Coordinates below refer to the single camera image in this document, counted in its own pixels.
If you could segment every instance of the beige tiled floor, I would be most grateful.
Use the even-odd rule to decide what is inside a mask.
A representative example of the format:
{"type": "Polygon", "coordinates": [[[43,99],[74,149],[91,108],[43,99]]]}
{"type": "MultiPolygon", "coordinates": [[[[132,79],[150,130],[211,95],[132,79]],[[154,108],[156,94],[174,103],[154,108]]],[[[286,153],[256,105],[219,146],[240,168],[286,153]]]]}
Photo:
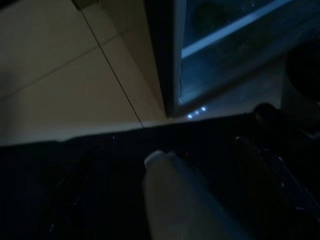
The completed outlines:
{"type": "Polygon", "coordinates": [[[266,75],[207,104],[201,116],[167,119],[124,45],[125,33],[119,36],[99,4],[79,12],[70,0],[20,0],[0,11],[0,33],[0,146],[221,117],[279,102],[273,86],[280,89],[281,74],[266,75]],[[244,93],[249,88],[257,94],[244,93]]]}
{"type": "Polygon", "coordinates": [[[0,12],[0,145],[142,127],[96,41],[119,41],[111,18],[98,4],[83,14],[70,0],[0,12]]]}

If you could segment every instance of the floor tile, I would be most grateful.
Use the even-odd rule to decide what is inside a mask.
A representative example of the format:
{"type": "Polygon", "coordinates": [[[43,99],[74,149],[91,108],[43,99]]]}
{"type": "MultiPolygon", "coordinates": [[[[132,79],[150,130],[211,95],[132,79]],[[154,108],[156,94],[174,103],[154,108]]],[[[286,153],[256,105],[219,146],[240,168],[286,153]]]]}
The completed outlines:
{"type": "Polygon", "coordinates": [[[103,44],[118,35],[116,26],[106,11],[99,3],[86,7],[83,14],[100,44],[103,44]]]}
{"type": "Polygon", "coordinates": [[[0,145],[141,128],[100,49],[0,101],[0,145]]]}
{"type": "Polygon", "coordinates": [[[119,79],[144,127],[172,123],[159,107],[143,75],[128,52],[121,37],[102,46],[112,69],[119,79]]]}
{"type": "Polygon", "coordinates": [[[97,47],[71,0],[20,0],[0,11],[0,98],[97,47]]]}

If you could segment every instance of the glass door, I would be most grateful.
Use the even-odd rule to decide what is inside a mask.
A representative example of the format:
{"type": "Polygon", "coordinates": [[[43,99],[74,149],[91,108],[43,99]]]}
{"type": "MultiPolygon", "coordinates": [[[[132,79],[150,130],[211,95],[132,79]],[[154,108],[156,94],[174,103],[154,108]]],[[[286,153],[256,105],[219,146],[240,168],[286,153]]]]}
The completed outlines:
{"type": "Polygon", "coordinates": [[[318,37],[319,13],[319,0],[186,0],[178,105],[318,37]]]}

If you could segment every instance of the dark object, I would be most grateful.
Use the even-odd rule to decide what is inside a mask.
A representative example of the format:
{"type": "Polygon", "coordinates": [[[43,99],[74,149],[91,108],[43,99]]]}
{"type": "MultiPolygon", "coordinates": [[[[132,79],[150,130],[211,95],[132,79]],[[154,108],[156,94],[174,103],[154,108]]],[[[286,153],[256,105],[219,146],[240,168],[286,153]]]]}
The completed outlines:
{"type": "Polygon", "coordinates": [[[285,163],[263,144],[237,137],[241,178],[246,188],[247,207],[257,239],[315,240],[320,223],[308,191],[299,185],[285,163]]]}
{"type": "Polygon", "coordinates": [[[319,140],[296,128],[270,104],[259,105],[255,116],[266,146],[281,157],[289,173],[301,184],[309,209],[320,217],[319,140]]]}
{"type": "Polygon", "coordinates": [[[320,127],[320,41],[309,41],[287,57],[282,114],[297,128],[320,127]]]}

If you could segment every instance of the glass panel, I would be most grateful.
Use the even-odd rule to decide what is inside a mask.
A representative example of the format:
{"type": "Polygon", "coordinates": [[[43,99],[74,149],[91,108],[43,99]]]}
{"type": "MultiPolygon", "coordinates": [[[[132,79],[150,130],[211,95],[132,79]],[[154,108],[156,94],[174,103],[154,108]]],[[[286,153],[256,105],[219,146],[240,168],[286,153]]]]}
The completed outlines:
{"type": "MultiPolygon", "coordinates": [[[[187,5],[187,9],[199,5],[199,2],[204,1],[188,0],[190,6],[187,5]]],[[[187,14],[184,33],[186,47],[181,53],[180,104],[229,85],[299,42],[317,37],[320,32],[320,1],[256,0],[251,8],[248,3],[252,1],[232,2],[237,3],[234,6],[238,10],[230,14],[228,19],[234,21],[224,27],[219,26],[216,31],[213,29],[217,26],[217,17],[187,26],[190,24],[188,17],[192,16],[191,13],[187,14]],[[199,34],[197,37],[187,37],[192,35],[191,32],[199,32],[199,29],[205,32],[204,35],[209,35],[203,38],[199,38],[199,34]]],[[[216,11],[217,15],[221,14],[211,5],[215,1],[205,3],[211,13],[216,11]]],[[[222,1],[219,6],[217,8],[223,9],[222,1]]]]}
{"type": "Polygon", "coordinates": [[[269,2],[272,0],[187,0],[183,47],[269,2]]]}

